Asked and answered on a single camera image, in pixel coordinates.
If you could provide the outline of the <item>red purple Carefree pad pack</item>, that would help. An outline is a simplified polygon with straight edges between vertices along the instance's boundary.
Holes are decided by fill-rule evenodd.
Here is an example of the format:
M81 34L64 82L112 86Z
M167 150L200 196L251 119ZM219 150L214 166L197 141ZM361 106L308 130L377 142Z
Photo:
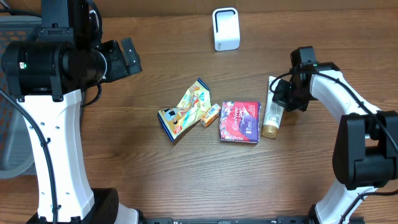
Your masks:
M259 101L224 101L221 107L220 139L228 142L259 142Z

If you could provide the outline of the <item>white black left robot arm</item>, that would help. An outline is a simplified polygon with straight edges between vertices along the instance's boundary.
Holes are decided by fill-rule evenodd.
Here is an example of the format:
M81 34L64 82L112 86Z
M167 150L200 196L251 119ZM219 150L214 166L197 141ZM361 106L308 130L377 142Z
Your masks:
M132 40L102 42L91 0L43 1L35 40L13 41L1 59L9 91L24 117L39 185L31 223L138 224L140 214L114 188L93 189L80 134L82 93L142 71Z

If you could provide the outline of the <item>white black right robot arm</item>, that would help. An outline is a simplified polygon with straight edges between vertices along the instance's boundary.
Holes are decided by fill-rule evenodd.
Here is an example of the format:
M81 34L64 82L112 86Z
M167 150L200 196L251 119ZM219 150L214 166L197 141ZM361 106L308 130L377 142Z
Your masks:
M302 221L364 223L352 214L368 196L397 195L381 191L397 179L397 112L366 101L334 63L318 62L311 46L295 49L290 60L290 80L280 75L270 85L273 102L286 111L306 111L318 100L339 122L332 158L336 179Z

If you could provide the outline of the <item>white tube with gold cap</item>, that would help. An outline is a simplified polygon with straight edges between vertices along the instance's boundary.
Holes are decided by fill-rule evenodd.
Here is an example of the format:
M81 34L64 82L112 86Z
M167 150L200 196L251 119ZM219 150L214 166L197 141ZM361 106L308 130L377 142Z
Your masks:
M267 101L264 121L262 125L261 134L265 138L275 139L280 128L284 108L273 102L273 92L271 92L271 83L275 77L269 77L269 85L267 91Z

